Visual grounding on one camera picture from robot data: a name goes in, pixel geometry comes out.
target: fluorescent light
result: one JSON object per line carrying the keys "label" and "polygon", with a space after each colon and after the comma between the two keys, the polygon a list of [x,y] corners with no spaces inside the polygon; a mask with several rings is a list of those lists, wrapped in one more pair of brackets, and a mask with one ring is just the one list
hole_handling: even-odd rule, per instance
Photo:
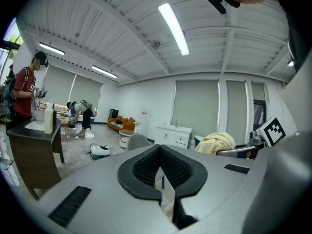
{"label": "fluorescent light", "polygon": [[288,66],[293,67],[293,61],[292,61],[292,60],[290,60],[290,61],[288,62]]}
{"label": "fluorescent light", "polygon": [[51,46],[49,46],[49,45],[46,45],[46,44],[44,44],[44,43],[42,43],[42,42],[39,43],[39,45],[40,45],[40,47],[42,47],[42,48],[45,48],[45,49],[54,51],[54,52],[56,52],[56,53],[58,53],[58,54],[60,54],[60,55],[62,55],[62,56],[65,55],[65,52],[64,52],[64,51],[61,51],[61,50],[56,49],[56,48],[53,48],[53,47],[51,47]]}
{"label": "fluorescent light", "polygon": [[106,74],[106,75],[108,75],[108,76],[110,76],[110,77],[117,78],[117,76],[115,76],[115,75],[113,75],[113,74],[111,74],[111,73],[109,73],[109,72],[107,72],[107,71],[105,71],[105,70],[103,70],[103,69],[100,69],[100,68],[95,67],[95,66],[92,66],[92,68],[93,68],[94,70],[99,71],[99,72],[101,72],[101,73],[103,73],[103,74]]}
{"label": "fluorescent light", "polygon": [[181,51],[181,54],[183,56],[189,55],[190,51],[189,51],[189,48],[187,47],[184,34],[182,32],[180,24],[177,21],[176,15],[174,11],[172,10],[170,4],[165,3],[161,5],[160,7],[158,7],[158,10],[161,12],[162,16],[165,18],[172,34],[174,35],[177,45],[179,46],[179,49]]}

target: white corrugated ceiling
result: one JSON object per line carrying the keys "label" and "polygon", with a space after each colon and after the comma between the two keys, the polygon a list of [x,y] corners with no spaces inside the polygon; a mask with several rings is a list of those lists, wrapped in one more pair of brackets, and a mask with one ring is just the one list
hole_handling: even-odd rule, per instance
{"label": "white corrugated ceiling", "polygon": [[[170,3],[185,32],[182,56],[158,6]],[[92,65],[118,76],[119,84],[196,72],[242,72],[289,81],[288,25],[273,1],[227,8],[206,0],[31,0],[17,16],[31,51],[44,50],[78,69]]]}

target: backpack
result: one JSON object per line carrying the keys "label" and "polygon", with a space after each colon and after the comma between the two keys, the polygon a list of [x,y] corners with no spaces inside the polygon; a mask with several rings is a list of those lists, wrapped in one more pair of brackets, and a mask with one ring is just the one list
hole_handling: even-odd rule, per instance
{"label": "backpack", "polygon": [[86,100],[81,100],[80,104],[84,105],[86,108],[90,108],[92,112],[92,117],[96,116],[96,112],[94,110],[94,106],[91,103],[88,103]]}
{"label": "backpack", "polygon": [[[21,87],[21,91],[24,89],[25,82],[28,80],[28,68],[25,67],[24,69],[26,69],[26,75],[25,75],[24,83]],[[11,80],[10,83],[6,84],[6,88],[5,88],[5,96],[3,99],[8,102],[8,108],[9,109],[12,109],[14,107],[14,103],[15,103],[14,86],[15,86],[15,81],[16,81],[17,75]]]}

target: yellow plaid cloth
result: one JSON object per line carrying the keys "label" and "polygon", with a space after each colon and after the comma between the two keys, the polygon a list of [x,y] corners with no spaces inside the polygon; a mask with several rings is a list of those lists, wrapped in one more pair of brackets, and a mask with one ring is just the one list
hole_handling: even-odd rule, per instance
{"label": "yellow plaid cloth", "polygon": [[235,141],[228,133],[210,134],[197,145],[196,152],[213,154],[217,151],[231,150],[235,148]]}

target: person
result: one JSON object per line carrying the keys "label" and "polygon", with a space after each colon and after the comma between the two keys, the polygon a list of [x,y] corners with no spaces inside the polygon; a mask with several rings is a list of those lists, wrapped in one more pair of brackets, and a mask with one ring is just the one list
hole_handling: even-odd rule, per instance
{"label": "person", "polygon": [[15,77],[15,75],[13,73],[13,64],[11,64],[9,66],[9,69],[10,69],[10,71],[9,71],[8,76],[6,77],[4,84],[9,84],[11,82],[11,80]]}
{"label": "person", "polygon": [[91,116],[93,115],[90,107],[86,106],[86,103],[82,104],[77,102],[68,102],[66,104],[67,108],[71,111],[75,110],[76,115],[72,121],[76,121],[79,117],[79,114],[82,113],[82,130],[77,135],[78,137],[85,137],[86,130],[91,128]]}
{"label": "person", "polygon": [[46,91],[35,87],[36,78],[34,71],[47,67],[47,57],[43,52],[35,54],[30,66],[22,68],[17,74],[13,95],[14,106],[9,108],[6,120],[6,131],[31,119],[32,98],[43,98]]}
{"label": "person", "polygon": [[[230,0],[238,3],[262,3],[265,0]],[[312,31],[307,23],[307,16],[311,14],[310,0],[274,0],[278,2],[286,13],[289,25],[289,47],[294,60],[294,67],[298,71],[304,63],[312,47]]]}

